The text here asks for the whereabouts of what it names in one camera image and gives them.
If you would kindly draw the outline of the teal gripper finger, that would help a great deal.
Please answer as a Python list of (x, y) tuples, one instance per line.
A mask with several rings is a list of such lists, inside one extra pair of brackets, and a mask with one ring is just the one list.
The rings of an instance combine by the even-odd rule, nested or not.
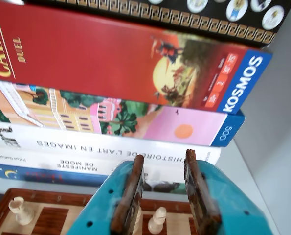
[(199, 235), (270, 235), (264, 213), (220, 169), (186, 150), (184, 180)]
[(85, 205), (68, 235), (131, 235), (144, 190), (144, 157), (121, 162)]

